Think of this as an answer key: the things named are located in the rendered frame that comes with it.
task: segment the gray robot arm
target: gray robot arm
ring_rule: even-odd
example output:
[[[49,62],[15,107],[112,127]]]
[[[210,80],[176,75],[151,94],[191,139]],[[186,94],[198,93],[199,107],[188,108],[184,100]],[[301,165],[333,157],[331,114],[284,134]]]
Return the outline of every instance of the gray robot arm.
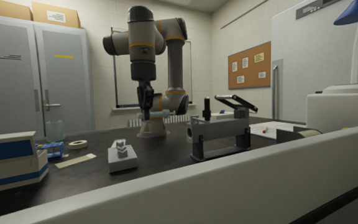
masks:
[[[188,95],[183,89],[182,47],[187,39],[183,19],[153,20],[150,9],[134,6],[128,11],[128,32],[107,35],[103,39],[110,55],[131,58],[131,78],[139,82],[137,95],[143,120],[150,121],[150,111],[168,109],[186,114]],[[168,90],[165,96],[154,94],[150,82],[156,79],[155,55],[168,46]]]

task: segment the white brick wall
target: white brick wall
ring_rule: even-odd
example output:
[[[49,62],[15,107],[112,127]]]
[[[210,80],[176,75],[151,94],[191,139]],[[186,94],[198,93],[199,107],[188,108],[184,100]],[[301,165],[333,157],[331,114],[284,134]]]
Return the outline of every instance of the white brick wall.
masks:
[[[29,6],[31,0],[6,0]],[[154,13],[154,19],[182,17],[186,21],[191,40],[193,102],[188,114],[201,115],[202,99],[212,96],[212,17],[211,14],[160,1],[112,0],[35,0],[78,11],[82,28],[86,29],[91,51],[93,97],[96,130],[124,128],[139,110],[112,111],[115,107],[114,70],[112,57],[103,49],[102,38],[111,27],[127,29],[127,11],[131,6],[143,5]]]
[[[230,0],[212,15],[212,86],[213,95],[238,95],[258,107],[257,114],[271,118],[271,90],[269,88],[250,88],[229,90],[227,80],[227,57],[271,40],[272,17],[302,0],[269,0],[221,29],[233,19],[258,5],[262,0]],[[232,110],[222,103],[212,101],[213,112]]]

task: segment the cardboard box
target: cardboard box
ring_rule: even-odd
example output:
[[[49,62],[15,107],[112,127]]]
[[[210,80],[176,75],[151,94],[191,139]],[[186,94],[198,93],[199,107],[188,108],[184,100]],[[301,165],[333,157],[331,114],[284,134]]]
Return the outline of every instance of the cardboard box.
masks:
[[[32,13],[29,7],[0,0],[0,16],[31,21]]]
[[[80,18],[78,17],[76,10],[33,1],[31,3],[33,20],[35,22],[81,28]]]

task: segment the blue stripe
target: blue stripe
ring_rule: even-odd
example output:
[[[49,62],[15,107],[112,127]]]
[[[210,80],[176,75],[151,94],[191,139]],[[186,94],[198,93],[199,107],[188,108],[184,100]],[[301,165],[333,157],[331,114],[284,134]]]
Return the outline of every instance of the blue stripe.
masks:
[[[46,163],[44,165],[44,167],[38,172],[33,172],[33,173],[29,173],[29,174],[17,175],[14,177],[7,177],[7,178],[0,179],[0,186],[6,185],[6,184],[11,184],[11,183],[16,183],[16,182],[23,181],[23,180],[30,180],[30,179],[38,178],[47,169],[48,169],[48,163]]]
[[[30,140],[0,143],[0,160],[33,155]]]

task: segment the yellow label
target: yellow label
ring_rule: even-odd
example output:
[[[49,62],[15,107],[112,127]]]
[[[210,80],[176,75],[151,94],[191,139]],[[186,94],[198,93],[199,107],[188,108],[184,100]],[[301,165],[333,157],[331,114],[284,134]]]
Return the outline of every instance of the yellow label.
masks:
[[[54,57],[61,57],[61,58],[74,58],[74,56],[68,56],[68,55],[53,55]]]
[[[255,55],[254,59],[255,59],[255,63],[263,62],[265,60],[265,52]]]

